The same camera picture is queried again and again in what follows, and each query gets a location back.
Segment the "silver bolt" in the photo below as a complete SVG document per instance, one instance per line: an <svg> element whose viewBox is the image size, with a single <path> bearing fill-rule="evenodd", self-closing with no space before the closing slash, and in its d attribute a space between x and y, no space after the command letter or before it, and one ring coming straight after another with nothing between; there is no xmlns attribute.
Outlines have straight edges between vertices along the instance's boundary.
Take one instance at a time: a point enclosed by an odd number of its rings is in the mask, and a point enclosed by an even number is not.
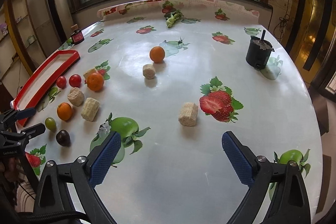
<svg viewBox="0 0 336 224"><path fill-rule="evenodd" d="M260 162L265 162L266 161L266 157L265 156L258 156L257 160Z"/></svg>
<svg viewBox="0 0 336 224"><path fill-rule="evenodd" d="M290 164L291 166L297 166L297 163L296 163L296 161L294 161L294 160L290 160L290 161L289 161L289 164Z"/></svg>
<svg viewBox="0 0 336 224"><path fill-rule="evenodd" d="M86 157L84 156L80 156L78 159L77 159L77 162L79 162L80 164L85 162L86 161Z"/></svg>
<svg viewBox="0 0 336 224"><path fill-rule="evenodd" d="M46 163L46 167L52 167L54 165L54 162L52 161L52 160L50 160L50 161L48 161L47 163Z"/></svg>

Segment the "blue textured pad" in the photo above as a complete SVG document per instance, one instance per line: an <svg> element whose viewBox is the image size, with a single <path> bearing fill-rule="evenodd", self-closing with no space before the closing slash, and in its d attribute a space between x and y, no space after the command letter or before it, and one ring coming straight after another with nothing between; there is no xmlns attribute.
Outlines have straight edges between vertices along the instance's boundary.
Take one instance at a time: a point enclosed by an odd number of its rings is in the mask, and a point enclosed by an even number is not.
<svg viewBox="0 0 336 224"><path fill-rule="evenodd" d="M120 145L121 137L118 133L116 133L93 163L89 179L89 183L92 188L103 182L106 173L111 166L111 162L114 160L120 149Z"/></svg>
<svg viewBox="0 0 336 224"><path fill-rule="evenodd" d="M243 153L240 151L228 133L223 134L222 147L241 183L251 187L254 183L252 166L246 160Z"/></svg>

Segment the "bread piece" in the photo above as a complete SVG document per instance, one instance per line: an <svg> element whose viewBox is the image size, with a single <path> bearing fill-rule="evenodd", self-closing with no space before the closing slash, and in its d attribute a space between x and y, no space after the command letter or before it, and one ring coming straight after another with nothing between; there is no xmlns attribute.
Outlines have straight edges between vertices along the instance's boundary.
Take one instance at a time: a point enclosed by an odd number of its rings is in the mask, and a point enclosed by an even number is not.
<svg viewBox="0 0 336 224"><path fill-rule="evenodd" d="M85 103L84 103L84 106L81 112L82 117L85 120L92 122L97 114L99 106L100 106L99 101L93 98L87 98L85 100Z"/></svg>
<svg viewBox="0 0 336 224"><path fill-rule="evenodd" d="M72 88L68 95L68 100L74 106L80 106L84 102L84 94L79 88Z"/></svg>
<svg viewBox="0 0 336 224"><path fill-rule="evenodd" d="M155 68L152 64L147 64L142 67L142 74L146 79L154 79L155 77Z"/></svg>
<svg viewBox="0 0 336 224"><path fill-rule="evenodd" d="M178 121L181 125L186 127L193 127L196 125L198 106L192 102L184 103L182 106Z"/></svg>
<svg viewBox="0 0 336 224"><path fill-rule="evenodd" d="M88 70L86 73L83 74L85 80L87 80L87 78L89 77L90 74L97 72L96 68L90 69Z"/></svg>

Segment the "black pot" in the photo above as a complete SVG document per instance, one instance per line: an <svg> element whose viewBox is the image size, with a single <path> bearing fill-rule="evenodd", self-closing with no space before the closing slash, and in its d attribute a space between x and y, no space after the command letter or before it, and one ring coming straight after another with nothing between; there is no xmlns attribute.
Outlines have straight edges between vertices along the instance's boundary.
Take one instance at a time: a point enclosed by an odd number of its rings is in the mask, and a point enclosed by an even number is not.
<svg viewBox="0 0 336 224"><path fill-rule="evenodd" d="M261 41L259 37L251 36L250 46L246 55L246 61L256 69L264 69L271 52L274 52L271 43L269 43L267 40Z"/></svg>

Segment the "orange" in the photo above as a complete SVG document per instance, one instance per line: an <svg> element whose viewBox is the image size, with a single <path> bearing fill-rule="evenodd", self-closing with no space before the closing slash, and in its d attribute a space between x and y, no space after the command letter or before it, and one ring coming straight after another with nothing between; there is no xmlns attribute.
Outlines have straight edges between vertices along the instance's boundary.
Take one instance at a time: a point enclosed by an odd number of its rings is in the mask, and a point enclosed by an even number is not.
<svg viewBox="0 0 336 224"><path fill-rule="evenodd" d="M94 72L88 76L86 83L90 90L99 91L103 88L104 77L100 73Z"/></svg>
<svg viewBox="0 0 336 224"><path fill-rule="evenodd" d="M165 50L162 47L156 46L149 52L149 57L154 63L161 63L165 58Z"/></svg>
<svg viewBox="0 0 336 224"><path fill-rule="evenodd" d="M63 121L69 120L72 116L71 105L69 105L68 103L61 103L57 107L57 115Z"/></svg>

